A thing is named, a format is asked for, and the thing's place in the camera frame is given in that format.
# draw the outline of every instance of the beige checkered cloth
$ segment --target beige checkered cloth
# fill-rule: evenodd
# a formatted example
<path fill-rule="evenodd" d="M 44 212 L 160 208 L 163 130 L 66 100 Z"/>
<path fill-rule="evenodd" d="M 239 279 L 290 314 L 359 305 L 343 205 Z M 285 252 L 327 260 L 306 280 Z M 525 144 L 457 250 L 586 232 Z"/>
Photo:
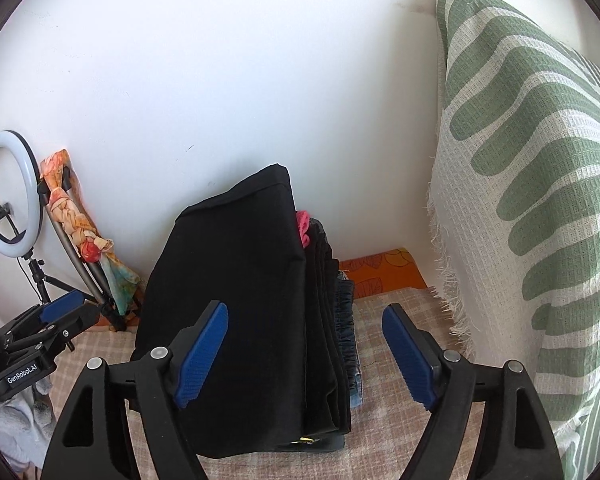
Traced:
<path fill-rule="evenodd" d="M 449 334 L 451 319 L 440 300 L 426 290 L 405 288 L 357 300 L 354 305 L 356 339 L 360 352 L 365 401 L 352 410 L 352 431 L 342 451 L 329 454 L 251 453 L 221 460 L 201 457 L 210 479 L 283 480 L 397 480 L 422 436 L 429 419 L 420 404 L 411 400 L 404 380 L 382 336 L 382 310 L 400 303 L 415 325 L 431 332 L 443 348 L 457 348 Z M 75 339 L 76 351 L 63 352 L 52 375 L 51 397 L 56 413 L 87 360 L 100 356 L 110 364 L 125 362 L 134 349 L 131 333 L 85 332 Z M 474 404 L 464 444 L 451 478 L 464 479 L 475 449 L 482 407 Z M 157 479 L 142 431 L 140 416 L 129 413 L 129 427 L 143 480 Z"/>

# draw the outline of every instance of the pink cloth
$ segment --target pink cloth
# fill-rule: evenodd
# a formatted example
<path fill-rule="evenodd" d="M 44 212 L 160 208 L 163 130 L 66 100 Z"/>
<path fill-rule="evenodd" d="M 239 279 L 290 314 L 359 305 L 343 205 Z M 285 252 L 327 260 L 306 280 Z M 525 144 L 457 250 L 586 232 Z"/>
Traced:
<path fill-rule="evenodd" d="M 296 221 L 298 222 L 302 247 L 306 249 L 311 242 L 309 235 L 306 233 L 309 230 L 309 213 L 307 211 L 296 211 Z"/>

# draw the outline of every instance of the white cloth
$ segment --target white cloth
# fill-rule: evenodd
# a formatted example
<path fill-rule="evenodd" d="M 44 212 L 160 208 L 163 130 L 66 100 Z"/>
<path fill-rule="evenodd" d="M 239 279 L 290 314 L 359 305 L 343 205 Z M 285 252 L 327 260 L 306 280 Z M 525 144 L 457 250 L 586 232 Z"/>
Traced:
<path fill-rule="evenodd" d="M 9 400 L 0 402 L 0 452 L 16 472 L 26 471 L 29 464 L 42 469 L 46 450 L 56 427 L 51 403 L 43 396 L 51 390 L 44 378 Z"/>

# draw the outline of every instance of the black folded garment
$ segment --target black folded garment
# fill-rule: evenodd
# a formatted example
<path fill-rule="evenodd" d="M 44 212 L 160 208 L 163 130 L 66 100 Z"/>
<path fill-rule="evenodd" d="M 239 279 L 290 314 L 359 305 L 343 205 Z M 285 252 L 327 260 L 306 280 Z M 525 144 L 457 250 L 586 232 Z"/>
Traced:
<path fill-rule="evenodd" d="M 200 396 L 178 412 L 210 458 L 341 449 L 349 385 L 335 333 L 338 262 L 324 231 L 302 248 L 288 173 L 269 166 L 183 211 L 149 279 L 132 360 L 168 346 L 210 300 L 229 329 Z M 301 437 L 319 446 L 292 444 Z"/>

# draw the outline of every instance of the gray and white fabric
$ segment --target gray and white fabric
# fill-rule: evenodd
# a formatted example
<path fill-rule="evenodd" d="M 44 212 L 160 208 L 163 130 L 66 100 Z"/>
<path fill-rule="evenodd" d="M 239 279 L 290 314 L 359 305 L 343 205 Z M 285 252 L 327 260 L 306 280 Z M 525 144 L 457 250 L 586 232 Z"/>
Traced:
<path fill-rule="evenodd" d="M 16 473 L 29 464 L 42 469 L 51 436 L 56 427 L 48 393 L 51 381 L 42 379 L 33 386 L 0 402 L 0 452 Z"/>
<path fill-rule="evenodd" d="M 534 378 L 566 478 L 600 458 L 600 69 L 502 0 L 438 0 L 429 211 L 478 362 Z"/>

